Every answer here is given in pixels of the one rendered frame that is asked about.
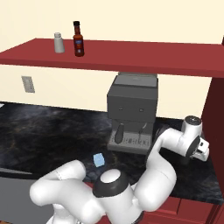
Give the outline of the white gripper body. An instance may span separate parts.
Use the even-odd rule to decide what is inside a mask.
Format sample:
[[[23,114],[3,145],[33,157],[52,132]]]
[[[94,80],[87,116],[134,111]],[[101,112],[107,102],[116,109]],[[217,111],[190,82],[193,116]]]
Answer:
[[[203,162],[206,162],[209,156],[209,142],[201,138],[199,146],[193,156]]]

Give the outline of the red cabinet side panel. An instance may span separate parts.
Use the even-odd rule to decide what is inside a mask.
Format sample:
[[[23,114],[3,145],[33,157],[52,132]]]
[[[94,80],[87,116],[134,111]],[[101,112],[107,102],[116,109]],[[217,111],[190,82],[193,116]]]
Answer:
[[[203,130],[224,197],[224,78],[212,78],[202,112]]]

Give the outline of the red cabinet shelf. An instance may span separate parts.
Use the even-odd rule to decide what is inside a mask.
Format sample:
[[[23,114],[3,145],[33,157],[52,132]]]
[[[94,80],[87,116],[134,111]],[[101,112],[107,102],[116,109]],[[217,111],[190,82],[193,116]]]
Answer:
[[[223,45],[86,40],[82,57],[71,39],[64,46],[56,53],[51,38],[35,38],[0,52],[0,65],[224,78]]]

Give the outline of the red drawer front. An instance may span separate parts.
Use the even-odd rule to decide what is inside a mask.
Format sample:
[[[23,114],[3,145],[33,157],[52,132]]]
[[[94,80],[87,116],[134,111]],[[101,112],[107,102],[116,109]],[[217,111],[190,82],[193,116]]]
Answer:
[[[177,218],[181,224],[211,224],[220,206],[195,200],[182,199]]]
[[[178,217],[181,199],[169,197],[155,212],[145,212],[139,224],[168,224],[168,221]]]

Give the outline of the grey coffee machine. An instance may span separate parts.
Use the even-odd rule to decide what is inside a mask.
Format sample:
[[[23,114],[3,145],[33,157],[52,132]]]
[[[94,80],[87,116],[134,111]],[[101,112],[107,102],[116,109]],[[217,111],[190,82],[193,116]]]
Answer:
[[[151,146],[158,106],[156,74],[119,73],[107,94],[110,151],[145,155]]]

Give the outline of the light blue cube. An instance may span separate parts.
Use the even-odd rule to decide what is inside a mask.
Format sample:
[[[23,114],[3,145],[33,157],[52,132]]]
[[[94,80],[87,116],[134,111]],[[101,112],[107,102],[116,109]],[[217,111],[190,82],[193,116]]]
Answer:
[[[105,159],[104,159],[104,156],[101,153],[94,154],[94,165],[96,167],[100,167],[100,166],[105,165]]]

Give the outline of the dark red sauce bottle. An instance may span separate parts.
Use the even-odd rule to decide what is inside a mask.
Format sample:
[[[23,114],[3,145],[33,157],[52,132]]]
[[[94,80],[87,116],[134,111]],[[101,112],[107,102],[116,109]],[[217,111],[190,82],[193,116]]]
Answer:
[[[82,57],[85,54],[85,52],[84,52],[83,36],[81,35],[80,22],[74,21],[73,27],[74,27],[74,35],[73,35],[74,54],[77,57]]]

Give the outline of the grey shaker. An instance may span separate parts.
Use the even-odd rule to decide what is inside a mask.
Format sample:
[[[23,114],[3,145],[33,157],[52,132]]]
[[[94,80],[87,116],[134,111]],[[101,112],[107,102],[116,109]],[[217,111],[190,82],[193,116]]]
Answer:
[[[63,53],[65,51],[63,38],[59,32],[54,33],[54,51],[56,53]]]

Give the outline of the grey appliance front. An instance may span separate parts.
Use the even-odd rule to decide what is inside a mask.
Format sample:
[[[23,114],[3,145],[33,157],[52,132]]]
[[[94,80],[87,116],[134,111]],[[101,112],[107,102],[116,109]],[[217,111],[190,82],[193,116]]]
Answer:
[[[0,221],[11,224],[46,224],[53,207],[37,206],[30,198],[31,179],[0,177]]]

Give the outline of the grey wall outlet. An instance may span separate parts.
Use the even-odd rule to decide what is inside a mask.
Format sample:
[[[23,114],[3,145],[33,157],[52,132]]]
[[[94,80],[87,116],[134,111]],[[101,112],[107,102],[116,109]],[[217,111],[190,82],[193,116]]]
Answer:
[[[24,84],[24,91],[26,93],[35,93],[34,85],[31,76],[22,76],[22,81]]]

